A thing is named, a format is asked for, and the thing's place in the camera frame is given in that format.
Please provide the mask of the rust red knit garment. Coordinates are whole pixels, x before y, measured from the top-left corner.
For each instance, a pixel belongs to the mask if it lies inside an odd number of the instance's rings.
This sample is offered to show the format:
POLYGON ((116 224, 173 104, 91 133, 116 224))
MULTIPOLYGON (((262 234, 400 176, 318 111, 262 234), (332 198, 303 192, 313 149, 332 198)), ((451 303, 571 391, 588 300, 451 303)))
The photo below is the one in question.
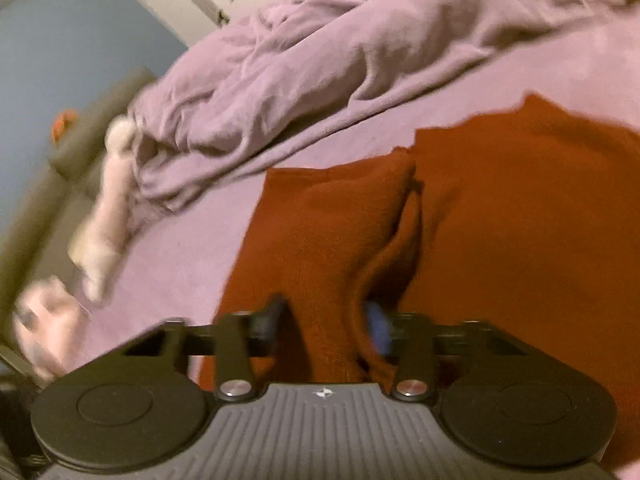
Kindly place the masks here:
POLYGON ((410 148, 271 169, 218 309, 288 298, 261 382, 378 382, 368 304, 486 320, 614 396, 608 466, 639 457, 639 136, 528 96, 410 148))

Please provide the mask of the white plush toy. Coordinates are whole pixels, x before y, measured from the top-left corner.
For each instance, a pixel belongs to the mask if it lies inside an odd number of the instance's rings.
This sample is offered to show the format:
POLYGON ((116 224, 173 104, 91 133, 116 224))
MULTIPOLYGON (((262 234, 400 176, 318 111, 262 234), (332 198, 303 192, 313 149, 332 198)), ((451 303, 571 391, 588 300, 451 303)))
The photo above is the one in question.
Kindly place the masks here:
MULTIPOLYGON (((136 122, 125 115, 108 126, 100 192, 68 246, 70 261, 81 270, 82 291, 91 302, 103 300, 125 253, 137 133, 136 122)), ((37 377, 50 382, 68 372, 84 318, 80 302, 55 275, 30 283, 21 292, 13 326, 37 377)))

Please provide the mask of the lilac bed sheet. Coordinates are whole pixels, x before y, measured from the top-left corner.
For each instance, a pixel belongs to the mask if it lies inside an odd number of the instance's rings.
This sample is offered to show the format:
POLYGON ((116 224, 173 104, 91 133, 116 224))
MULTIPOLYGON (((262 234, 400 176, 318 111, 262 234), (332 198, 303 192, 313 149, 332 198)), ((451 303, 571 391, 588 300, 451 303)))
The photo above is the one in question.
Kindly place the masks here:
MULTIPOLYGON (((513 112, 528 96, 639 135, 638 13, 517 47, 429 96, 333 133, 273 169, 329 169, 380 157, 410 148, 420 130, 513 112)), ((219 313, 268 171, 208 191, 134 241, 110 300, 87 330, 81 362, 165 316, 204 322, 219 313)), ((639 457, 614 469, 624 479, 637 478, 639 457)))

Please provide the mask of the crumpled lilac blanket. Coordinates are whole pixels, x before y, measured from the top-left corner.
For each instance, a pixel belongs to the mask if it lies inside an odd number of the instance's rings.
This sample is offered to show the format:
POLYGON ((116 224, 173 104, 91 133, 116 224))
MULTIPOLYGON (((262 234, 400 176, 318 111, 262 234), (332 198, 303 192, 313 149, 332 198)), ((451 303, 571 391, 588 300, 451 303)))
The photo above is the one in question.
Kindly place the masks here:
POLYGON ((212 32, 132 102, 134 208, 206 188, 634 0, 282 0, 212 32))

